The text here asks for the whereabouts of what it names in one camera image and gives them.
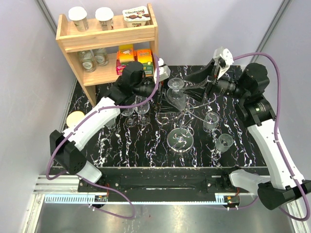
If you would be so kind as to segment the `chrome wine glass rack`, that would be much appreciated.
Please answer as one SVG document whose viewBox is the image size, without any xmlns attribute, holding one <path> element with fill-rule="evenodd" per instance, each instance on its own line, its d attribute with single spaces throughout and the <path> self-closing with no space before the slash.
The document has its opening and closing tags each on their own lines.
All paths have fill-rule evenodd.
<svg viewBox="0 0 311 233">
<path fill-rule="evenodd" d="M 194 145 L 194 129 L 191 123 L 197 119 L 204 122 L 204 118 L 197 116 L 194 111 L 204 106 L 210 105 L 208 101 L 204 104 L 194 106 L 190 103 L 190 98 L 186 97 L 186 108 L 180 111 L 173 120 L 174 128 L 167 134 L 167 145 L 175 153 L 185 153 L 191 150 Z"/>
</svg>

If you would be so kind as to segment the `round yellow wooden coaster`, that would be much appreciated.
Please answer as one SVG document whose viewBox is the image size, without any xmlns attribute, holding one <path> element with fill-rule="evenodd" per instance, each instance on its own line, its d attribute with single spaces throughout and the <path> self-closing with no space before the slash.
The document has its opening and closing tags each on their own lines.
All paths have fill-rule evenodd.
<svg viewBox="0 0 311 233">
<path fill-rule="evenodd" d="M 85 114 L 81 111 L 74 111 L 70 113 L 66 118 L 66 125 L 70 128 L 77 125 L 83 118 Z"/>
</svg>

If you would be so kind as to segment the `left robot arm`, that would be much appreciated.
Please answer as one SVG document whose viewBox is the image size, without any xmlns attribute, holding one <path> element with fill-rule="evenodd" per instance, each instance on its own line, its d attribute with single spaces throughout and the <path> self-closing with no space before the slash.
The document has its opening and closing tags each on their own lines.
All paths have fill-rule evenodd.
<svg viewBox="0 0 311 233">
<path fill-rule="evenodd" d="M 75 144 L 73 145 L 74 149 L 81 151 L 90 138 L 100 129 L 102 128 L 107 122 L 111 121 L 112 119 L 116 118 L 120 113 L 121 109 L 127 108 L 136 108 L 142 105 L 145 105 L 156 92 L 158 88 L 160 79 L 162 77 L 168 78 L 170 75 L 170 71 L 168 66 L 164 63 L 163 59 L 159 59 L 156 64 L 156 79 L 155 79 L 155 88 L 153 89 L 151 95 L 144 101 L 139 102 L 134 105 L 129 106 L 108 106 L 109 103 L 112 102 L 109 98 L 102 98 L 99 104 L 95 106 L 95 108 L 90 111 L 84 118 L 79 121 L 77 125 L 74 127 L 69 128 L 69 133 L 65 135 L 65 138 L 61 140 L 60 143 L 57 144 L 56 139 L 53 138 L 53 135 L 56 135 L 57 138 L 63 136 L 62 133 L 58 131 L 54 131 L 50 135 L 50 149 L 51 149 L 51 159 L 49 161 L 48 167 L 51 166 L 52 161 L 55 159 L 56 154 L 60 152 L 61 147 L 68 141 L 69 138 L 73 138 Z"/>
</svg>

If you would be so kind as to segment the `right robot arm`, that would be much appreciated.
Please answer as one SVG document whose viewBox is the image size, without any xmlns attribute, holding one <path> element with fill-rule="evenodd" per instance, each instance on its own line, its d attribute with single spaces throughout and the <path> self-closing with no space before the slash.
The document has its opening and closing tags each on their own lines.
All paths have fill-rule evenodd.
<svg viewBox="0 0 311 233">
<path fill-rule="evenodd" d="M 263 95 L 270 83 L 266 67 L 250 63 L 235 80 L 218 77 L 221 70 L 213 59 L 201 70 L 187 75 L 184 79 L 193 83 L 188 95 L 197 101 L 212 94 L 237 99 L 236 114 L 255 139 L 270 174 L 266 179 L 236 167 L 222 178 L 222 189 L 232 192 L 238 187 L 254 193 L 269 210 L 305 199 L 311 192 L 311 182 L 292 161 L 278 130 L 277 115 Z"/>
</svg>

